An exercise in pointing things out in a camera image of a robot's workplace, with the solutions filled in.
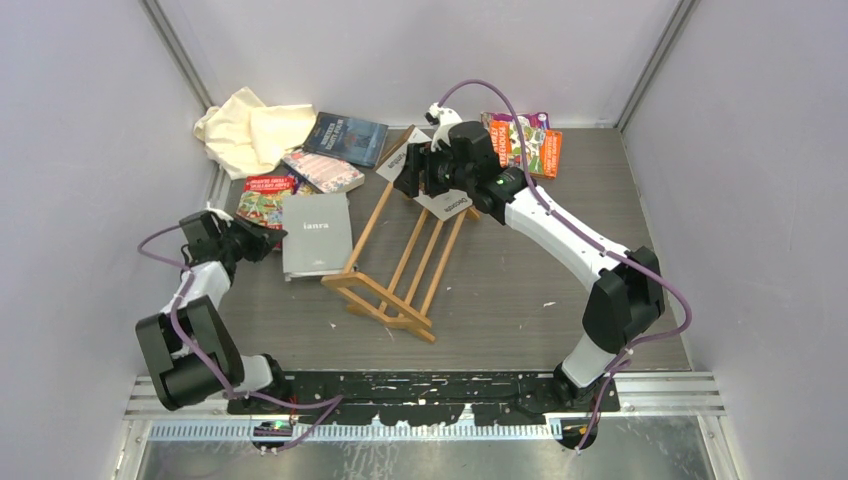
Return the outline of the purple yellow treehouse book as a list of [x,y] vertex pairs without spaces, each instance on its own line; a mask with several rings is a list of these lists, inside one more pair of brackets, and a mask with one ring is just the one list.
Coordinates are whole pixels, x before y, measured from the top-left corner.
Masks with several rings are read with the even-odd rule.
[[285,177],[290,180],[292,186],[290,188],[292,195],[314,195],[321,194],[322,191],[311,184],[308,180],[295,173],[288,173]]

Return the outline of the floral white book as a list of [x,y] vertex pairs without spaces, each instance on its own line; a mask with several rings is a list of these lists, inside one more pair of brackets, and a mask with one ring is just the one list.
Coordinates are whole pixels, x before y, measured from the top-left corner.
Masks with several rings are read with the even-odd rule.
[[365,183],[365,175],[352,164],[316,153],[294,151],[282,163],[321,193],[346,193]]

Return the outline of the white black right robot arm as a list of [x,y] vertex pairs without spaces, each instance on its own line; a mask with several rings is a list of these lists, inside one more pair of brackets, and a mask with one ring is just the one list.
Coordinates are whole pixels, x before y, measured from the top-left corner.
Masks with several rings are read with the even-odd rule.
[[592,400],[616,356],[665,311],[656,254],[603,237],[521,168],[502,165],[479,121],[442,125],[434,139],[408,144],[393,186],[410,198],[464,193],[476,210],[533,240],[587,289],[584,333],[554,370],[556,400],[567,410]]

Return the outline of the white Decorate book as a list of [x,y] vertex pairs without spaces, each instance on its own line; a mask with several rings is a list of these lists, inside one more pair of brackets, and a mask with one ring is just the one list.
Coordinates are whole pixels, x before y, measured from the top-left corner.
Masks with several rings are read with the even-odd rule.
[[[389,181],[399,178],[407,160],[407,147],[411,144],[429,143],[431,138],[412,125],[404,130],[390,145],[384,148],[375,167],[376,172]],[[472,207],[468,195],[457,189],[448,189],[446,180],[436,180],[436,167],[425,168],[420,175],[420,193],[415,200],[441,221],[458,215]]]

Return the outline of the grey ianra book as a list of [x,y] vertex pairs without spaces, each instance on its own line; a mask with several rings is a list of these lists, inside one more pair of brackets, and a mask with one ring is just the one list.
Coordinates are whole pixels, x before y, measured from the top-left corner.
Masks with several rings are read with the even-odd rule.
[[285,280],[342,273],[353,250],[347,195],[289,196],[282,207],[287,232],[282,241]]

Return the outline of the wooden book rack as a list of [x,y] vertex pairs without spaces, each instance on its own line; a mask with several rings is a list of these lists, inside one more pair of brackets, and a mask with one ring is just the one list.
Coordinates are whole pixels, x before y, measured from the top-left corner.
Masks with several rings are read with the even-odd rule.
[[[406,146],[429,139],[419,127],[409,126],[387,146],[375,167],[375,172],[387,181],[352,253],[341,272],[325,275],[321,284],[346,301],[346,311],[371,318],[384,328],[406,331],[418,339],[433,344],[432,321],[428,317],[441,279],[460,231],[467,221],[478,221],[481,214],[470,201],[454,194],[444,194],[418,207],[419,215],[393,269],[390,279],[381,283],[360,269],[359,259],[369,244],[389,199],[399,192],[392,181],[398,178]],[[433,221],[423,252],[409,285],[402,292],[397,288],[406,273],[413,253],[420,243],[425,226]]]

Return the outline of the orange treehouse book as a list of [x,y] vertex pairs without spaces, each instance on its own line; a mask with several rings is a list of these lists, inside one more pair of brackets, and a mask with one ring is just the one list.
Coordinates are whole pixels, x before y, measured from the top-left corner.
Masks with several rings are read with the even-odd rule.
[[[521,167],[521,145],[518,129],[508,115],[487,120],[493,148],[502,167]],[[558,175],[562,133],[548,129],[544,122],[530,116],[519,116],[527,154],[526,171],[532,176],[554,179]]]

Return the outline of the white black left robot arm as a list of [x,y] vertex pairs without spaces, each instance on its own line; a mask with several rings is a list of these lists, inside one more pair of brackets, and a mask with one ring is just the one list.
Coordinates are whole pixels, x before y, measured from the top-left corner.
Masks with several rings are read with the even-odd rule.
[[135,326],[158,400],[175,411],[221,395],[234,407],[282,411],[293,389],[279,363],[268,354],[241,354],[218,307],[238,263],[263,260],[286,231],[217,209],[189,215],[176,228],[186,240],[181,260],[172,263],[180,271],[178,290]]

